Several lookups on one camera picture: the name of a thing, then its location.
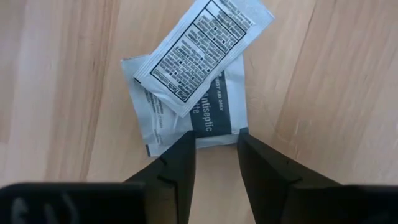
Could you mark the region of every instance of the wooden floor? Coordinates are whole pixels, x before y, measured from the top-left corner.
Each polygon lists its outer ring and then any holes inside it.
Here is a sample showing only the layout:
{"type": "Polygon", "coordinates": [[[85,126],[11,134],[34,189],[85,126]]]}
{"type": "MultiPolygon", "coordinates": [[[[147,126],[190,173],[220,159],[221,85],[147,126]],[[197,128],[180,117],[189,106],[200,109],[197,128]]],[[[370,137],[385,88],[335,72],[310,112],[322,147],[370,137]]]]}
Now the wooden floor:
{"type": "MultiPolygon", "coordinates": [[[[2,0],[0,184],[120,181],[147,158],[120,60],[191,0],[2,0]]],[[[341,183],[398,184],[398,1],[264,0],[249,129],[341,183]]],[[[192,223],[253,223],[234,147],[197,154],[192,223]]]]}

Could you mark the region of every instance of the antiseptic wipe packet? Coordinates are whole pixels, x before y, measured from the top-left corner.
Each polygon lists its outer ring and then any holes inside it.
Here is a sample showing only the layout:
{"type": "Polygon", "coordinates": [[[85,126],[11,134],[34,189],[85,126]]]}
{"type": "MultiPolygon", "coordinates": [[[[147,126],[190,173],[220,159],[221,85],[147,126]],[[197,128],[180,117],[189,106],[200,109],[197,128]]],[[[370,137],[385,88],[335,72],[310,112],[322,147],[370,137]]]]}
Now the antiseptic wipe packet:
{"type": "Polygon", "coordinates": [[[243,56],[214,79],[209,90],[183,118],[133,79],[148,58],[140,56],[121,63],[149,156],[161,155],[190,130],[196,132],[197,148],[238,141],[240,129],[248,126],[243,56]]]}
{"type": "Polygon", "coordinates": [[[259,0],[196,0],[135,78],[184,117],[273,19],[259,0]]]}

